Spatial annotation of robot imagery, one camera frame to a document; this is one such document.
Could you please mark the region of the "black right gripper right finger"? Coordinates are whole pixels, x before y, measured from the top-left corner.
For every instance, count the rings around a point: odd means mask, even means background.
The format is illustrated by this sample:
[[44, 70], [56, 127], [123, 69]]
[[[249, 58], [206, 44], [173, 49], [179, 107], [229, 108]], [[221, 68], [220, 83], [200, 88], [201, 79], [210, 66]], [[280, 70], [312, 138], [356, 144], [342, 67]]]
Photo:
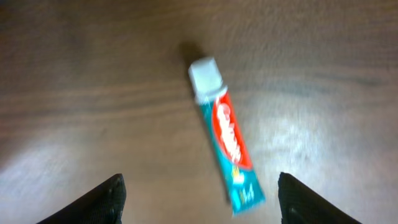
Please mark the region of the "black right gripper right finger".
[[282, 224], [360, 224], [289, 173], [280, 173]]

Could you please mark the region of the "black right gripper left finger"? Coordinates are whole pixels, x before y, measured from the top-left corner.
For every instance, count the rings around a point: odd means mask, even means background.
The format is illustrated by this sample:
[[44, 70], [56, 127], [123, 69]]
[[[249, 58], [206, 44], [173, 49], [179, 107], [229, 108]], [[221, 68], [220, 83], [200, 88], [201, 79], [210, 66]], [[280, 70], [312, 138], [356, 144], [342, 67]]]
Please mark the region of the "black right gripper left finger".
[[38, 224], [122, 224], [126, 186], [115, 174]]

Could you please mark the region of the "green red toothpaste tube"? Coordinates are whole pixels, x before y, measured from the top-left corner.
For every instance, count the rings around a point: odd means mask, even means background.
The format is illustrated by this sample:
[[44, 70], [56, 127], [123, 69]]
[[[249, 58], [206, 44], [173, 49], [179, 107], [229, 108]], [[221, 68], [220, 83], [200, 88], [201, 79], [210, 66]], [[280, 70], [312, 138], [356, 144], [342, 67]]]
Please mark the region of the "green red toothpaste tube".
[[212, 57], [194, 61], [188, 74], [215, 150], [233, 215], [265, 201], [234, 113], [228, 86]]

